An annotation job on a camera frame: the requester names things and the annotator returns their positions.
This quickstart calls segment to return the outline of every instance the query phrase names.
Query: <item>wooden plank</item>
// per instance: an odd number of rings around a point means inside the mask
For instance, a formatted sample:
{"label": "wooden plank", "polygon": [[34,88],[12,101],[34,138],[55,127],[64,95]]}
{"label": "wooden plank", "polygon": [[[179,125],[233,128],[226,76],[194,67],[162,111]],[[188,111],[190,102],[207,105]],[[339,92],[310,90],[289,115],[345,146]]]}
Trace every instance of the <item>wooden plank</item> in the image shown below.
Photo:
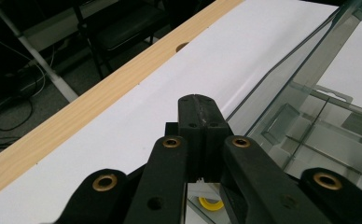
{"label": "wooden plank", "polygon": [[100,115],[242,0],[217,0],[0,153],[0,191]]}

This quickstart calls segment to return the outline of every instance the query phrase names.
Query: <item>black chair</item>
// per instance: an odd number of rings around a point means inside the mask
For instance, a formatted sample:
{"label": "black chair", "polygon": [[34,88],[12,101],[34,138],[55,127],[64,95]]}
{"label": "black chair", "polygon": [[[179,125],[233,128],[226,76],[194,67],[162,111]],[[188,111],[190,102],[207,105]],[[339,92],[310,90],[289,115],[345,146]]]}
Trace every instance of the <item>black chair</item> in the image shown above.
{"label": "black chair", "polygon": [[170,26],[175,29],[184,21],[210,5],[214,0],[162,0],[170,14]]}
{"label": "black chair", "polygon": [[81,7],[90,2],[92,1],[72,0],[79,21],[78,30],[88,40],[101,79],[104,78],[102,63],[112,72],[113,69],[108,62],[111,56],[148,37],[151,37],[152,44],[153,34],[169,24],[166,12],[142,0],[119,0],[85,18],[81,13]]}

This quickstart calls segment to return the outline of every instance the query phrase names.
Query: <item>screw hole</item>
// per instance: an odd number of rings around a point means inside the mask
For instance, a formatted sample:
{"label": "screw hole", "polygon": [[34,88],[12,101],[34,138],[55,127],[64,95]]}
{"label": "screw hole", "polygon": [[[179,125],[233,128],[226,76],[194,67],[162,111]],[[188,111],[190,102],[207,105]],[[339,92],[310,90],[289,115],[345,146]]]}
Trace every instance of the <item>screw hole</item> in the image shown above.
{"label": "screw hole", "polygon": [[333,175],[317,173],[313,176],[313,180],[315,183],[326,189],[341,189],[341,181]]}
{"label": "screw hole", "polygon": [[186,46],[188,43],[189,43],[189,42],[178,45],[178,47],[175,48],[175,52],[180,51],[180,50],[181,50],[184,46]]}
{"label": "screw hole", "polygon": [[285,194],[281,198],[281,204],[287,209],[298,208],[298,202],[291,195]]}
{"label": "screw hole", "polygon": [[111,190],[113,187],[115,187],[117,183],[118,183],[118,179],[113,174],[100,175],[99,177],[97,177],[94,180],[92,187],[96,191],[108,191],[108,190]]}
{"label": "screw hole", "polygon": [[250,142],[244,138],[235,138],[232,143],[236,147],[249,147],[251,145]]}
{"label": "screw hole", "polygon": [[161,210],[163,207],[163,199],[160,197],[151,198],[148,200],[147,206],[154,211]]}
{"label": "screw hole", "polygon": [[176,138],[168,138],[163,141],[165,147],[178,147],[180,144],[180,141]]}

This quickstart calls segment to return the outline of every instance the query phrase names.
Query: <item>yellow object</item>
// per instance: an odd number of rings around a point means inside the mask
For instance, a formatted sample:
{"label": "yellow object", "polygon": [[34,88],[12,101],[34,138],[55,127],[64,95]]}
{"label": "yellow object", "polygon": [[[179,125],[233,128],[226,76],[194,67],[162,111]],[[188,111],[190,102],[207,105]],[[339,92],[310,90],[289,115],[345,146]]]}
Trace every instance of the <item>yellow object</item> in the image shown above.
{"label": "yellow object", "polygon": [[199,202],[203,206],[203,208],[215,212],[221,209],[224,206],[224,203],[222,201],[218,201],[216,203],[209,203],[205,198],[199,197]]}

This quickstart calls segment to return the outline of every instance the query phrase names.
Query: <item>brass ring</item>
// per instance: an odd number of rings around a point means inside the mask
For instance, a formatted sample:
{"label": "brass ring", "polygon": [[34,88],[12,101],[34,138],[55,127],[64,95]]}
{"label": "brass ring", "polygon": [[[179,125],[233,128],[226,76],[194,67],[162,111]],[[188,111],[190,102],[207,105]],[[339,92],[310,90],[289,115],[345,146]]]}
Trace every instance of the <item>brass ring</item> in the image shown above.
{"label": "brass ring", "polygon": [[163,145],[165,147],[178,147],[179,145],[181,145],[181,142],[176,138],[166,138],[163,141]]}
{"label": "brass ring", "polygon": [[[107,180],[110,181],[109,183],[103,183],[103,180]],[[108,191],[111,190],[113,187],[116,186],[116,184],[118,183],[118,179],[115,175],[111,174],[111,175],[100,175],[99,177],[97,177],[94,182],[93,182],[93,188],[96,191]]]}
{"label": "brass ring", "polygon": [[236,147],[250,147],[251,146],[250,141],[248,141],[248,139],[242,138],[242,137],[234,138],[231,142]]}
{"label": "brass ring", "polygon": [[326,173],[317,173],[313,176],[315,183],[326,189],[341,189],[341,181],[333,175]]}

